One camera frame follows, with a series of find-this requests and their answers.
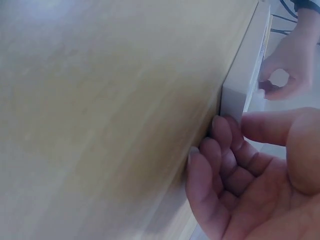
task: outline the white panel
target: white panel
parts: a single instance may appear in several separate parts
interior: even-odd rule
[[[220,114],[231,115],[240,122],[243,112],[250,107],[262,111],[264,92],[258,91],[257,80],[264,58],[265,38],[270,19],[270,5],[259,2],[239,51],[222,87]]]

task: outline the skin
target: skin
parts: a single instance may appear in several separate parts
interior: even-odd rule
[[[261,66],[261,88],[268,100],[283,100],[309,90],[313,82],[315,48],[320,37],[320,14],[300,9],[294,30],[281,40],[275,51]],[[269,78],[278,69],[289,74],[283,87],[273,85]]]
[[[320,239],[320,110],[250,113],[241,126],[217,116],[192,147],[186,194],[211,240]],[[257,152],[247,138],[286,146]]]

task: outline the fingernail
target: fingernail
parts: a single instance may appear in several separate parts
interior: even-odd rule
[[[217,120],[218,117],[219,117],[218,115],[213,117],[212,124],[211,124],[212,125],[212,129],[215,127],[215,121]]]
[[[200,151],[199,151],[199,149],[197,148],[197,147],[195,147],[195,146],[192,146],[192,147],[190,147],[190,149],[189,149],[189,154],[188,154],[188,165],[190,164],[190,162],[191,162],[191,155],[192,154],[197,154],[197,153],[199,153]]]

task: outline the black cable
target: black cable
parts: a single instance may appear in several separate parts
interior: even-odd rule
[[[291,9],[288,7],[288,5],[285,3],[284,0],[280,0],[280,3],[282,4],[282,6],[285,8],[285,10],[295,19],[298,19],[298,16],[294,14],[293,11],[291,11]]]
[[[271,29],[270,29],[270,32],[272,32],[272,33],[278,33],[278,34],[283,34],[283,35],[288,36],[289,33],[292,32],[292,31],[291,31],[291,30],[279,30],[279,29],[271,28]]]
[[[292,23],[297,23],[297,21],[291,20],[291,19],[283,17],[283,16],[279,16],[279,15],[275,15],[275,14],[271,14],[271,15],[276,17],[276,18],[279,18],[279,19],[284,19],[284,20],[287,20],[287,21],[292,22]]]

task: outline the light wood surface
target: light wood surface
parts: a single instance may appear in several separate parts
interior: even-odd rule
[[[188,239],[188,149],[256,5],[0,1],[1,239]]]

